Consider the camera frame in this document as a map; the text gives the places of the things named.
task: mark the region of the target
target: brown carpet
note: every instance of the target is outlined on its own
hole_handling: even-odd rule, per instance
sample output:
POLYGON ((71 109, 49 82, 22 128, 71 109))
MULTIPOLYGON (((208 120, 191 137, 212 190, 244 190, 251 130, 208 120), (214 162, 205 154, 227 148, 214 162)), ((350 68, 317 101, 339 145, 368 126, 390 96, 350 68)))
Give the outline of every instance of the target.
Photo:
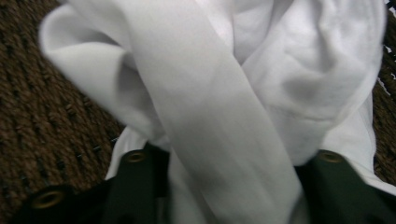
MULTIPOLYGON (((37 26, 55 0, 0 0, 0 223, 48 185, 76 192, 100 183, 110 140, 121 126, 77 91, 40 55, 37 26)), ((396 185, 396 27, 389 16, 385 56, 374 89, 376 173, 396 185)))

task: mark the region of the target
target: white fabric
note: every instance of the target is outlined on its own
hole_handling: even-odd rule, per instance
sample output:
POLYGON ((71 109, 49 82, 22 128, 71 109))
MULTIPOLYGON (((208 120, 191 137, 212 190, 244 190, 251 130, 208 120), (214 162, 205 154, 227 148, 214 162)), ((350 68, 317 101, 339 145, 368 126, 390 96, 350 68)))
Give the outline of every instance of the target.
MULTIPOLYGON (((171 223, 307 223, 292 165, 357 131, 384 19, 371 0, 69 0, 40 42, 128 126, 108 176, 146 139, 171 151, 171 223)), ((350 159, 370 174, 374 150, 350 159)))

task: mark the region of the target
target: metal rivet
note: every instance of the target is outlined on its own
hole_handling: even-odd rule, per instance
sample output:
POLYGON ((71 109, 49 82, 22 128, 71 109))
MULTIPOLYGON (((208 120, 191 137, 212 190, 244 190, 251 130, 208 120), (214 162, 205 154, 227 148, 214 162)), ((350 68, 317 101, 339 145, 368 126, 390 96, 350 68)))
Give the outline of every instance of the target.
POLYGON ((64 193, 62 191, 53 190, 35 198, 32 202, 32 207, 35 209, 49 208, 61 202, 63 199, 64 193))
POLYGON ((342 161, 342 158, 339 155, 332 152, 320 152, 319 157, 321 160, 328 162, 337 163, 342 161))
POLYGON ((133 154, 129 155, 126 160, 128 162, 139 162, 143 161, 146 158, 146 155, 143 152, 134 152, 133 154))

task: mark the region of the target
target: black object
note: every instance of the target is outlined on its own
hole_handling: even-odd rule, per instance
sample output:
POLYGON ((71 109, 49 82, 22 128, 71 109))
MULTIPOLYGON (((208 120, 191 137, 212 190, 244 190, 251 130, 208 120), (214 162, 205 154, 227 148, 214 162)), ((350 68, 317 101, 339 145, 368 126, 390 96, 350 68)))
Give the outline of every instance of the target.
MULTIPOLYGON (((168 161, 168 153, 147 144, 121 158, 116 177, 87 192, 74 195, 66 186, 39 191, 11 223, 158 223, 158 201, 167 194, 168 161)), ((365 185, 340 155, 321 150, 305 166, 296 167, 296 172, 311 223, 396 223, 396 197, 365 185)))

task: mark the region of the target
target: white cloth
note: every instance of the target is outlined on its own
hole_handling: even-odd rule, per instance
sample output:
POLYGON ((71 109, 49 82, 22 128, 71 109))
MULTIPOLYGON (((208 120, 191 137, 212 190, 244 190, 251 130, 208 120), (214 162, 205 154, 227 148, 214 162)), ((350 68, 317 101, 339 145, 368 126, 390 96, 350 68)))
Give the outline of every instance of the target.
MULTIPOLYGON (((128 126, 108 176, 147 139, 171 151, 171 223, 307 223, 292 165, 322 142, 360 150, 343 145, 355 124, 372 131, 370 116, 353 118, 379 69, 382 5, 69 0, 44 20, 40 43, 128 126)), ((350 159, 370 173, 375 146, 362 150, 350 159)))

